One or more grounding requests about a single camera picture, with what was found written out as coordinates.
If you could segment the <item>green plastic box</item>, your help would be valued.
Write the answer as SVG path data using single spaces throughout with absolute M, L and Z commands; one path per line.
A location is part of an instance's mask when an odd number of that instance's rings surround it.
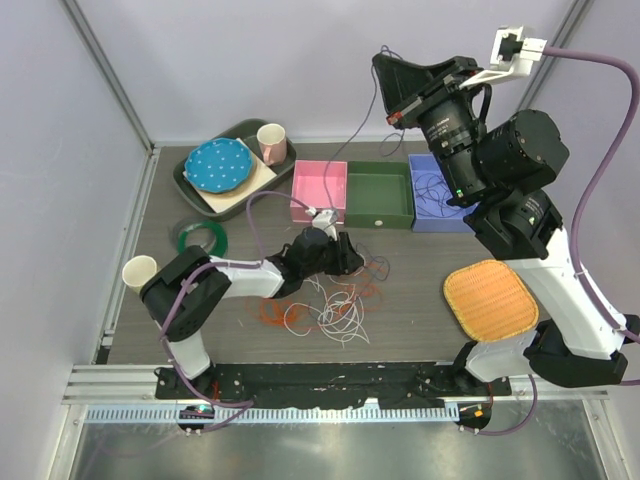
M 410 230 L 415 218 L 407 161 L 347 163 L 345 226 Z

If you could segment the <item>pink plastic box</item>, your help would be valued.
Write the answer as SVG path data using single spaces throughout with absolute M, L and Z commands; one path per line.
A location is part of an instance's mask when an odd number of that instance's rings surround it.
M 338 224 L 345 220 L 347 206 L 347 163 L 320 160 L 297 160 L 291 196 L 318 210 L 333 206 Z

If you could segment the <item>blue plastic box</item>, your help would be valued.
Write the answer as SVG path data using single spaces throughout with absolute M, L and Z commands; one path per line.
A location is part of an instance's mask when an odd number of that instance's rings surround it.
M 472 208 L 450 206 L 451 192 L 431 154 L 408 156 L 410 186 L 414 201 L 414 233 L 472 233 L 464 217 Z

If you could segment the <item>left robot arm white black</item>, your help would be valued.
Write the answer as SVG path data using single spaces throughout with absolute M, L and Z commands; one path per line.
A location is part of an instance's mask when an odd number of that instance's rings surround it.
M 363 266 L 364 259 L 346 232 L 328 234 L 306 227 L 281 251 L 259 261 L 232 261 L 189 247 L 144 281 L 139 298 L 158 324 L 169 358 L 180 372 L 179 388 L 200 399 L 213 385 L 209 371 L 213 362 L 201 328 L 221 301 L 284 298 L 314 275 L 351 275 Z

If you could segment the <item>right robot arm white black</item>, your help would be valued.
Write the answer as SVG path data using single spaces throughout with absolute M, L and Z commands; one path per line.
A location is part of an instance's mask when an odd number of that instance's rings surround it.
M 469 57 L 421 66 L 379 53 L 372 68 L 388 123 L 421 130 L 450 204 L 466 210 L 476 239 L 549 314 L 510 338 L 467 343 L 451 371 L 455 389 L 472 395 L 488 382 L 526 374 L 565 388 L 624 385 L 622 347 L 639 320 L 617 312 L 590 283 L 575 237 L 545 192 L 569 157 L 551 117 L 525 109 L 488 129 L 486 111 L 472 102 L 489 101 L 492 88 Z

